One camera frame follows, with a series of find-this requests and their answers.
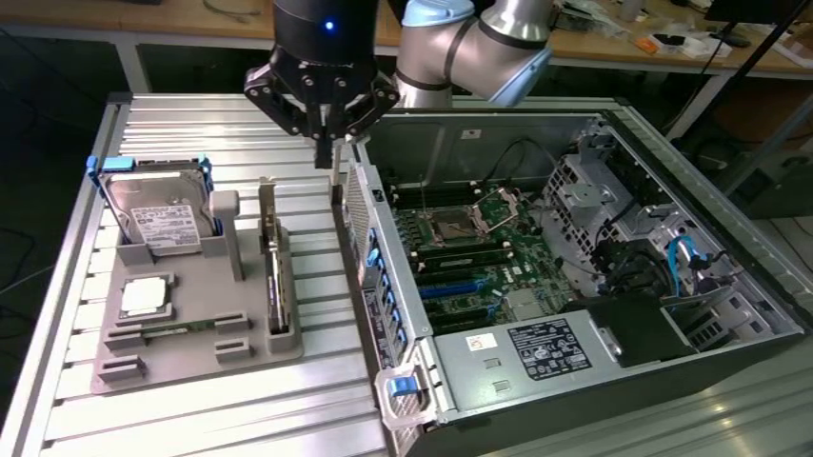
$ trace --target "sticker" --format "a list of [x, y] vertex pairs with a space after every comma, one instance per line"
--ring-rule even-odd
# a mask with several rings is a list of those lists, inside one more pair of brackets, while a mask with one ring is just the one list
[[459, 135], [460, 140], [479, 140], [483, 131], [479, 129], [463, 130]]
[[493, 333], [465, 336], [465, 344], [468, 345], [468, 350], [471, 352], [475, 350], [496, 348], [496, 339], [493, 338]]
[[132, 208], [144, 243], [150, 249], [198, 245], [197, 226], [192, 207]]
[[534, 381], [591, 368], [566, 319], [508, 330], [524, 372]]

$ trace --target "aluminum profile table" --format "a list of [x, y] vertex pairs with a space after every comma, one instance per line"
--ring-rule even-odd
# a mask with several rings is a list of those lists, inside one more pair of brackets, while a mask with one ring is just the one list
[[[576, 107], [584, 100], [534, 100], [526, 107]], [[588, 100], [636, 124], [640, 134], [650, 129], [611, 99]], [[92, 153], [160, 159], [205, 153], [216, 189], [240, 192], [241, 228], [259, 214], [256, 178], [280, 180], [277, 210], [292, 233], [304, 356], [275, 368], [90, 395], [117, 226], [85, 180], [0, 455], [385, 455], [328, 207], [328, 171], [312, 168], [312, 149], [285, 136], [240, 95], [144, 95], [108, 106]], [[811, 455], [811, 349], [807, 340], [691, 397], [492, 455]]]

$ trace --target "blue cable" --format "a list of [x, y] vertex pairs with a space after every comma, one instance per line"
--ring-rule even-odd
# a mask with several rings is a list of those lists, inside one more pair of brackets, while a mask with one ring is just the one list
[[671, 272], [671, 280], [674, 281], [674, 296], [679, 296], [680, 294], [680, 276], [676, 271], [676, 245], [682, 243], [686, 247], [686, 250], [690, 253], [690, 257], [696, 255], [702, 260], [704, 260], [706, 256], [696, 253], [695, 249], [695, 240], [691, 239], [688, 235], [679, 235], [668, 242], [668, 271]]

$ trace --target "power supply label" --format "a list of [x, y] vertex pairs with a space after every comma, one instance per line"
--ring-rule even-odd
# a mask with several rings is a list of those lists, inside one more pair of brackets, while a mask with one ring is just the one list
[[590, 368], [590, 359], [564, 319], [508, 330], [524, 372], [534, 381]]
[[150, 249], [200, 244], [189, 205], [132, 208], [132, 216]]

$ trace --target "hard drive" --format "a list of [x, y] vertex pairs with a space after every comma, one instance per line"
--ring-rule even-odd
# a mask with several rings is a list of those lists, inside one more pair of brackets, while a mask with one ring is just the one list
[[136, 162], [132, 157], [88, 161], [94, 181], [128, 244], [146, 244], [153, 255], [200, 251], [200, 238], [218, 234], [208, 201], [210, 165], [205, 158]]

